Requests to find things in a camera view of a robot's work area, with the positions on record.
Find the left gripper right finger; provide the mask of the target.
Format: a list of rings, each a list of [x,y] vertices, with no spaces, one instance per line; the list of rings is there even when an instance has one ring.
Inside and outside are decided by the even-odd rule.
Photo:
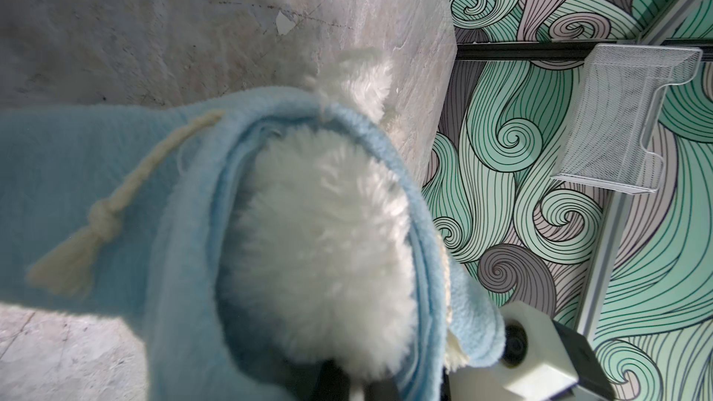
[[[393,377],[370,382],[364,389],[365,401],[400,401],[401,396]]]

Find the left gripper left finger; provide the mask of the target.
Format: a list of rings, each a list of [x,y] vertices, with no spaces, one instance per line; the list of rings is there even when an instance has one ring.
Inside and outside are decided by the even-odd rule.
[[[312,401],[349,401],[350,380],[348,376],[333,362],[323,363]]]

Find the white teddy bear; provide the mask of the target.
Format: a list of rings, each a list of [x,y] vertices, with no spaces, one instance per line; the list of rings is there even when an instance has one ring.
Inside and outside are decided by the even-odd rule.
[[[218,302],[250,371],[333,361],[365,382],[393,374],[417,321],[410,208],[397,175],[315,123],[272,133],[239,190]]]

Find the light blue teddy hoodie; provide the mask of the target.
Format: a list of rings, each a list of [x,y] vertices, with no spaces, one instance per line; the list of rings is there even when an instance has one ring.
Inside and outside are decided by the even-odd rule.
[[[2,301],[120,317],[146,347],[152,400],[310,399],[326,361],[250,371],[226,335],[218,282],[239,190],[258,150],[272,133],[315,123],[320,113],[397,175],[410,208],[416,327],[397,371],[377,381],[393,377],[403,400],[438,399],[444,371],[499,360],[504,322],[447,254],[418,185],[381,129],[378,92],[330,100],[265,87],[172,110],[3,111]],[[343,372],[349,395],[377,382]]]

